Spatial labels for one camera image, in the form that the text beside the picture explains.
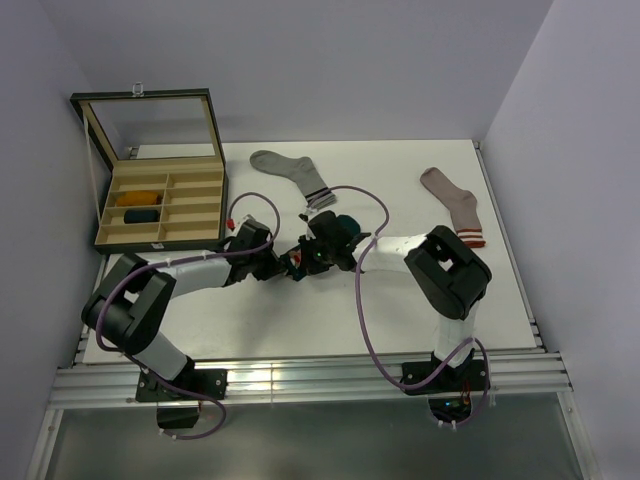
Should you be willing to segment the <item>navy santa sock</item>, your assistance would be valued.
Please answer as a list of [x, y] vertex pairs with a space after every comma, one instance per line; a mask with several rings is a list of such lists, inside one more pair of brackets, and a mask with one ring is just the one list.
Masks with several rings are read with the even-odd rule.
[[160, 219], [160, 212], [154, 209], [129, 209], [124, 213], [125, 225], [156, 223]]

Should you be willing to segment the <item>mustard yellow sock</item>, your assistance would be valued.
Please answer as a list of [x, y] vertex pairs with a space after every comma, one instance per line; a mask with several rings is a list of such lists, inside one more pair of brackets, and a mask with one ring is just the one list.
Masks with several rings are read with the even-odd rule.
[[154, 206], [161, 203], [162, 196], [153, 191], [128, 191], [119, 195], [115, 200], [115, 206], [119, 208]]

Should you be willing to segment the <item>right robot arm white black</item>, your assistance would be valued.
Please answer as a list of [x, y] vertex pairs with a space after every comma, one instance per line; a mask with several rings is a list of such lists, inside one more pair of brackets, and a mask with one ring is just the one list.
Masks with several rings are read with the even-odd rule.
[[332, 211], [305, 219], [307, 233], [283, 258], [291, 276], [301, 279], [333, 267], [362, 275], [375, 271], [412, 276], [439, 315], [433, 357], [435, 383], [452, 390], [468, 374], [476, 311], [492, 280], [489, 267], [446, 226], [405, 237], [378, 236], [361, 230], [348, 215]]

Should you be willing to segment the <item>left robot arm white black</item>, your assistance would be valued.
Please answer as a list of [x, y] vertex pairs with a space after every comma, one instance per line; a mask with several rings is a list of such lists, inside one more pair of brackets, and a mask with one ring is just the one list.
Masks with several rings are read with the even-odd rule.
[[271, 278], [283, 269], [272, 250], [270, 229], [248, 216], [221, 247], [200, 256], [150, 264], [122, 255], [81, 313], [82, 322], [146, 369], [159, 375], [159, 388], [183, 399], [195, 386], [193, 361], [160, 332], [172, 299], [204, 289], [224, 288], [252, 274]]

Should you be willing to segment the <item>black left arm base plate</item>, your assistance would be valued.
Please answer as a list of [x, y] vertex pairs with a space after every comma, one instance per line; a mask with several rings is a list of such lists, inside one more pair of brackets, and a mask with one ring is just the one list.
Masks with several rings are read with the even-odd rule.
[[[189, 381], [188, 385], [181, 386], [181, 389], [206, 395], [216, 400], [222, 400], [225, 397], [227, 386], [227, 371], [225, 369], [196, 369], [192, 377], [193, 379]], [[138, 403], [162, 403], [192, 401], [193, 397], [167, 389], [149, 374], [141, 372], [135, 400]]]

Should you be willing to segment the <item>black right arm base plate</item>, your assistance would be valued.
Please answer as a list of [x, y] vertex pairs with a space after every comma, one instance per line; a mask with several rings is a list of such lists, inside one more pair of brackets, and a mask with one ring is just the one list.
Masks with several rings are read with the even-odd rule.
[[[401, 382], [417, 385], [426, 380], [440, 365], [437, 360], [405, 362], [401, 364]], [[444, 393], [483, 392], [490, 387], [488, 373], [482, 360], [471, 360], [468, 364], [452, 368], [446, 366], [432, 381], [420, 388], [405, 388], [409, 396]]]

